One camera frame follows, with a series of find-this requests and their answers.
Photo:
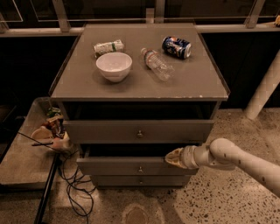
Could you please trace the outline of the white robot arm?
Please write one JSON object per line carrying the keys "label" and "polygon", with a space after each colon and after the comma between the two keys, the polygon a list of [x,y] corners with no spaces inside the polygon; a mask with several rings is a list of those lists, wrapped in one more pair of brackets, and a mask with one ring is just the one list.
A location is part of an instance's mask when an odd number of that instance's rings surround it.
{"label": "white robot arm", "polygon": [[169,152],[164,160],[170,165],[188,170],[201,166],[233,170],[237,166],[280,197],[280,166],[242,150],[226,138],[214,139],[209,145],[177,148]]}

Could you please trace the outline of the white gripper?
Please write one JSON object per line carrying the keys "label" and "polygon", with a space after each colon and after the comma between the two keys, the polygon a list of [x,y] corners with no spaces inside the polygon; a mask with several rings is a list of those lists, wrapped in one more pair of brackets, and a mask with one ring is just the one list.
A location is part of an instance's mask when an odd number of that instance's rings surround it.
{"label": "white gripper", "polygon": [[[183,148],[177,148],[169,152],[165,156],[165,162],[169,165],[174,165],[178,168],[182,169],[198,169],[199,165],[197,164],[195,157],[198,156],[198,150],[200,149],[199,146],[186,146]],[[168,158],[178,158],[181,154],[181,162],[178,159],[172,160]]]}

